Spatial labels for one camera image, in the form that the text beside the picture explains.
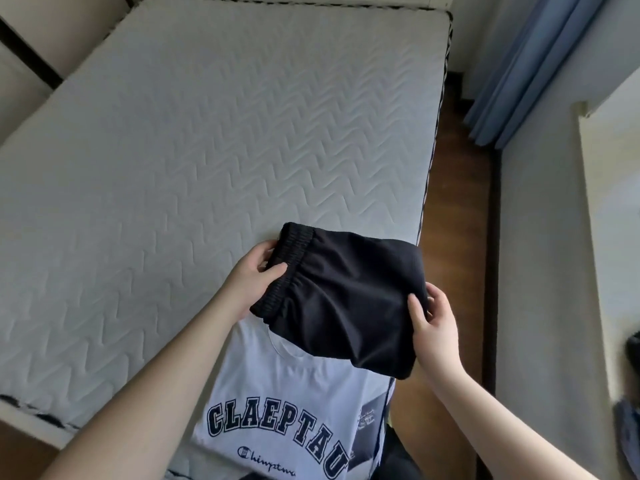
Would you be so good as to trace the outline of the black shorts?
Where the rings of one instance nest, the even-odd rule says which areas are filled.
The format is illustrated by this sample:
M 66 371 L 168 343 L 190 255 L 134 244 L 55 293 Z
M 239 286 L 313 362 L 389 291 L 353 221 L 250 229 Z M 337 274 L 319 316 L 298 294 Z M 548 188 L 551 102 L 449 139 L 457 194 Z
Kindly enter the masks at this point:
M 267 269 L 286 263 L 251 313 L 309 355 L 404 380 L 416 361 L 408 296 L 428 306 L 420 249 L 285 223 Z

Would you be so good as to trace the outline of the person's right hand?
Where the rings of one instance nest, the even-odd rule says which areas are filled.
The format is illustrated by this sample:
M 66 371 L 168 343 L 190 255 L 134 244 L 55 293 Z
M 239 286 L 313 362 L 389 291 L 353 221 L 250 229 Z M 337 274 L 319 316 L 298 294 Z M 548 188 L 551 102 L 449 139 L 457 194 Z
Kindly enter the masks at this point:
M 462 371 L 459 334 L 450 302 L 446 294 L 434 284 L 426 282 L 427 306 L 423 306 L 429 326 L 413 331 L 413 348 L 417 361 L 428 381 L 435 383 Z

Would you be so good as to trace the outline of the white quilted mattress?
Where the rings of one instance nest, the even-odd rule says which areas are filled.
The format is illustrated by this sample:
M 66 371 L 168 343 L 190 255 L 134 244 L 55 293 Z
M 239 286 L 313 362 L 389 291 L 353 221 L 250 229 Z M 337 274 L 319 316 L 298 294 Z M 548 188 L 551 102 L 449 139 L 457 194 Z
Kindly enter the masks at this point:
M 0 146 L 0 398 L 76 433 L 285 222 L 418 243 L 451 38 L 140 0 Z

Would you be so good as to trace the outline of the dark blue bag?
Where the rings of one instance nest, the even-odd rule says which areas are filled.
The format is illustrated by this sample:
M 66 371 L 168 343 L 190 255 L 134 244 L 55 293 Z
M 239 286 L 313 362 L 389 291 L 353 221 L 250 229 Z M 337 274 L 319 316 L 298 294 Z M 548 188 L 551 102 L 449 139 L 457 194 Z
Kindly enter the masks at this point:
M 640 380 L 640 330 L 627 339 L 625 353 Z M 635 480 L 640 480 L 640 403 L 622 398 L 613 409 L 619 451 Z

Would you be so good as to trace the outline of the blue curtain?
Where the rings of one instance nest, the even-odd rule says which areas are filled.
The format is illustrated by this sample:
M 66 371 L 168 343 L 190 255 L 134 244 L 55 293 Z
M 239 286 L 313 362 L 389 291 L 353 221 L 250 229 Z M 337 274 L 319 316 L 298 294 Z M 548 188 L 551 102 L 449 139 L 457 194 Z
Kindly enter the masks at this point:
M 504 149 L 606 1 L 536 1 L 465 116 L 477 146 Z

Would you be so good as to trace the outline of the white printed t-shirt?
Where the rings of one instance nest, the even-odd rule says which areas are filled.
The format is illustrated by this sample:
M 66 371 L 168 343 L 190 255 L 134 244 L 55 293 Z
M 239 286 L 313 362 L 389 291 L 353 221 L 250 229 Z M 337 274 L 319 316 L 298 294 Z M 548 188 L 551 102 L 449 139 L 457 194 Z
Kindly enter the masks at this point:
M 191 440 L 270 480 L 371 480 L 396 380 L 238 322 Z

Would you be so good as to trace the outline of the white bed frame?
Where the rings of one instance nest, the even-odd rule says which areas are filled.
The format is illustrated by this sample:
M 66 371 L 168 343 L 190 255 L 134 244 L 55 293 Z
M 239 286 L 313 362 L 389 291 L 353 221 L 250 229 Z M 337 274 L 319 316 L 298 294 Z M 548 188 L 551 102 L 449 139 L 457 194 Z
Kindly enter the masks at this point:
M 10 426 L 44 444 L 61 450 L 73 439 L 74 432 L 37 416 L 36 412 L 0 398 L 0 423 Z

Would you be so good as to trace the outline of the person's left forearm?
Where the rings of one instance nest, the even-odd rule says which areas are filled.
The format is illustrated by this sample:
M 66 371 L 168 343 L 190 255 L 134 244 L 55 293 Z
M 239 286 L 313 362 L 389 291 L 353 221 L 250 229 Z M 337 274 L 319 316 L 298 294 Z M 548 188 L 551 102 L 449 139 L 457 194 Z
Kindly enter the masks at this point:
M 229 332 L 256 300 L 237 290 L 219 291 L 39 480 L 162 480 Z

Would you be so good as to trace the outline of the person's right forearm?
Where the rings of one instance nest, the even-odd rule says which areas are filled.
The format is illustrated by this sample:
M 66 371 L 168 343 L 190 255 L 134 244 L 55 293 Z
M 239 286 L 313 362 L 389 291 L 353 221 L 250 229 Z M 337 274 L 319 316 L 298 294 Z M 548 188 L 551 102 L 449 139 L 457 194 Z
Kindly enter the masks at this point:
M 494 480 L 598 480 L 508 411 L 460 364 L 438 368 L 418 362 Z

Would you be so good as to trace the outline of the person's left hand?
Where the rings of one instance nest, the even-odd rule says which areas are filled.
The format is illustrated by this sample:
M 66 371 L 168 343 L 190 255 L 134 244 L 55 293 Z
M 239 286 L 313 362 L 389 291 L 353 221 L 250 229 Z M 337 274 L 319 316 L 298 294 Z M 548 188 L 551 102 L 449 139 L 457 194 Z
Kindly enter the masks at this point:
M 259 272 L 268 265 L 277 240 L 263 241 L 252 247 L 234 266 L 216 293 L 215 302 L 225 316 L 238 322 L 249 313 L 250 307 L 266 293 L 268 287 L 261 286 Z

